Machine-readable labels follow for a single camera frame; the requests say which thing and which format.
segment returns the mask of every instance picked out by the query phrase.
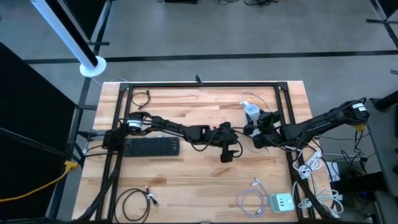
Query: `butcher block tabletop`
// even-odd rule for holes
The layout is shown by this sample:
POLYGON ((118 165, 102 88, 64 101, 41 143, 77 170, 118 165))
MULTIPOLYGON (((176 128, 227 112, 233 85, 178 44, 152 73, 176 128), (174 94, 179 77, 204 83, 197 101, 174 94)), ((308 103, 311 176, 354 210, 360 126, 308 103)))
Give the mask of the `butcher block tabletop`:
MULTIPOLYGON (((312 118, 304 84, 301 81, 287 82, 296 122, 312 118)), ((99 98, 93 129, 108 130, 112 127, 113 116, 118 98, 120 83, 104 83, 99 98)), ((258 105, 264 111, 276 111, 277 102, 273 87, 173 87, 173 88, 134 88, 134 93, 150 92, 150 102, 140 111, 161 116, 186 126, 207 124, 218 127, 229 121, 234 127, 244 125, 242 99, 258 105), (244 92, 250 90, 264 99, 270 108, 258 97, 244 92)), ((287 117, 287 105, 282 94, 284 113, 287 117)), ((121 116, 127 94, 123 96, 121 116)), ((147 96, 138 94, 133 98, 137 104, 145 103, 147 96)), ((130 112, 138 111, 131 104, 130 112)), ((149 136, 167 136, 164 133, 150 133, 149 136)), ((267 206, 263 216, 248 218, 236 205, 236 196, 251 187, 257 177, 267 194, 291 193, 289 168, 285 152, 277 147, 256 149, 252 140, 238 135, 243 145, 243 154, 233 162, 221 163, 221 148, 208 147, 203 152, 195 151, 191 145, 180 139, 179 156, 169 157, 124 157, 118 185, 118 195, 131 188, 145 190, 147 185, 154 194, 159 206, 151 206, 147 223, 176 222, 296 222, 296 211, 272 213, 267 206)), ((102 144, 102 141, 90 142, 89 147, 102 144)), ((230 149, 240 150, 239 145, 230 149)), ((98 147, 88 154, 106 152, 98 147)), ((303 150, 304 159, 312 155, 311 149, 303 150)), ((81 176, 73 218, 78 218, 90 206, 100 191, 106 155, 87 157, 81 176)), ((329 189, 326 166, 313 172, 320 190, 329 189)), ((106 218, 109 196, 104 200, 103 218, 106 218)), ((116 216, 120 222, 128 223, 121 209, 122 202, 116 205, 116 216)), ((245 201, 246 210, 255 213, 261 201, 257 196, 249 195, 245 201)), ((146 208, 142 194, 134 194, 126 201, 126 213, 130 218, 140 217, 146 208)))

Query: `white pole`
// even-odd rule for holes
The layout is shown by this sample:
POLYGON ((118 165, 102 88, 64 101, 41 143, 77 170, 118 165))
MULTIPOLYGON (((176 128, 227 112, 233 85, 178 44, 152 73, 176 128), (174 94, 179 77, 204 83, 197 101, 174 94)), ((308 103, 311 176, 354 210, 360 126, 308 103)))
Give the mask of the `white pole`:
POLYGON ((86 77, 94 77, 101 74, 105 70, 105 59, 97 56, 96 58, 98 64, 97 66, 94 66, 45 0, 30 1, 79 60, 81 63, 80 72, 82 75, 86 77))

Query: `yellow cable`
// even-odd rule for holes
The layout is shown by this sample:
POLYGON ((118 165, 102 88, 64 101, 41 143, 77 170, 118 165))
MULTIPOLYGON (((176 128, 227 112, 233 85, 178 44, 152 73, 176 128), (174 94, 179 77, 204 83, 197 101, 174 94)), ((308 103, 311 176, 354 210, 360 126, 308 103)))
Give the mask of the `yellow cable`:
POLYGON ((72 169, 77 167, 77 164, 74 163, 74 162, 71 162, 71 161, 65 161, 65 166, 66 166, 65 167, 65 172, 59 178, 57 178, 57 179, 55 179, 55 180, 53 180, 53 181, 51 181, 51 182, 39 187, 39 188, 37 188, 37 189, 35 189, 35 190, 33 190, 33 191, 29 192, 29 193, 26 193, 24 195, 20 195, 20 196, 17 196, 17 197, 12 197, 12 198, 0 199, 0 202, 9 202, 9 201, 12 201, 12 200, 18 200, 18 199, 24 198, 26 196, 29 196, 29 195, 31 195, 31 194, 33 194, 35 192, 38 192, 38 191, 40 191, 40 190, 42 190, 42 189, 44 189, 44 188, 56 183, 56 182, 58 182, 60 179, 64 178, 68 174, 69 171, 71 171, 72 169))

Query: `black power strip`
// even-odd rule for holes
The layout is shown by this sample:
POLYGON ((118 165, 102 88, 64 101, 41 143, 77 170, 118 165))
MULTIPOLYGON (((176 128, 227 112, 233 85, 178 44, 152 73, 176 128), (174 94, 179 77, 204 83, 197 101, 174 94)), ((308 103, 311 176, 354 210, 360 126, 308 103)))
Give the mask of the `black power strip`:
POLYGON ((177 156, 180 140, 177 137, 125 139, 124 157, 177 156))

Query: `concrete floor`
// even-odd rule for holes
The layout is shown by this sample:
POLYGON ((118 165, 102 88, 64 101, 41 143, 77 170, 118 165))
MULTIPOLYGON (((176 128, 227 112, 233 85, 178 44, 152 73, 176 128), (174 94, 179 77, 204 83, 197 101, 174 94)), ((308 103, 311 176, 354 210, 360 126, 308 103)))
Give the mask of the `concrete floor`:
MULTIPOLYGON (((73 58, 51 27, 29 1, 0 1, 0 41, 23 59, 73 58)), ((384 26, 367 24, 377 18, 367 0, 283 0, 269 7, 249 7, 242 1, 219 6, 209 0, 198 5, 165 4, 155 0, 113 3, 99 55, 154 56, 183 54, 244 54, 271 52, 329 52, 396 50, 384 26)), ((96 78, 130 81, 303 80, 313 115, 360 97, 381 97, 395 90, 398 56, 264 58, 109 63, 96 78)), ((74 102, 83 77, 79 64, 33 65, 40 74, 74 102)), ((88 104, 96 104, 101 87, 91 82, 88 104)), ((85 113, 81 129, 90 129, 94 113, 85 113)), ((326 136, 353 138, 349 126, 326 136)), ((321 140, 325 152, 352 152, 353 142, 321 140)), ((370 155, 370 139, 359 146, 370 155)), ((367 170, 379 170, 372 157, 367 170)), ((68 176, 59 218, 70 219, 80 173, 68 176)))

